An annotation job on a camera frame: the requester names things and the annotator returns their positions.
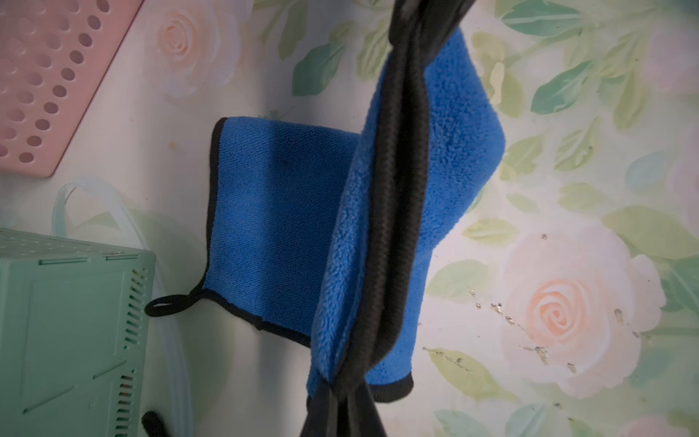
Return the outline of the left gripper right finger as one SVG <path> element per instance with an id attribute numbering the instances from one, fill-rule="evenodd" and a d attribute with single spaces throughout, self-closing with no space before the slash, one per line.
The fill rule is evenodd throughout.
<path id="1" fill-rule="evenodd" d="M 358 387 L 348 396 L 346 406 L 348 436 L 387 436 L 371 394 L 371 390 L 366 382 L 360 383 Z"/>

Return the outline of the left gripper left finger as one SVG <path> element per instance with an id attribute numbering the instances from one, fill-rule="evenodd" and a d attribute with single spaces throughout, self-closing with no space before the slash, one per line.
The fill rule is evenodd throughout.
<path id="1" fill-rule="evenodd" d="M 308 406 L 301 437 L 337 437 L 339 403 L 331 386 L 320 382 Z"/>

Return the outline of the blue grey dishcloth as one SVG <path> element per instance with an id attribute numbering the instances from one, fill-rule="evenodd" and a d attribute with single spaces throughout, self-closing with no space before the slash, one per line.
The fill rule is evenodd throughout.
<path id="1" fill-rule="evenodd" d="M 468 1 L 398 1 L 392 51 L 359 134 L 223 118 L 210 149 L 204 276 L 151 317 L 212 300 L 311 349 L 307 390 L 375 402 L 413 388 L 411 360 L 434 249 L 505 149 L 460 23 Z"/>

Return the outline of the yellow dishcloth black trim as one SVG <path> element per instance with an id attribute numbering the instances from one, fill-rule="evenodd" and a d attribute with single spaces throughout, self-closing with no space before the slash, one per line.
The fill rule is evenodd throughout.
<path id="1" fill-rule="evenodd" d="M 141 424 L 148 437 L 170 437 L 161 416 L 155 411 L 148 411 L 141 417 Z"/>

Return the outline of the green plastic file organizer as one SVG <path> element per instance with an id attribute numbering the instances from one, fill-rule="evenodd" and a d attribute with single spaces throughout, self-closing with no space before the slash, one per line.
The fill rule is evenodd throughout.
<path id="1" fill-rule="evenodd" d="M 151 251 L 1 232 L 1 433 L 138 432 Z"/>

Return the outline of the pink plastic basket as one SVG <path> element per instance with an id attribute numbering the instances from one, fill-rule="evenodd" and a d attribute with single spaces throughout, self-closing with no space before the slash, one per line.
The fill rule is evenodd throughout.
<path id="1" fill-rule="evenodd" d="M 1 4 L 1 170 L 52 176 L 141 4 Z"/>

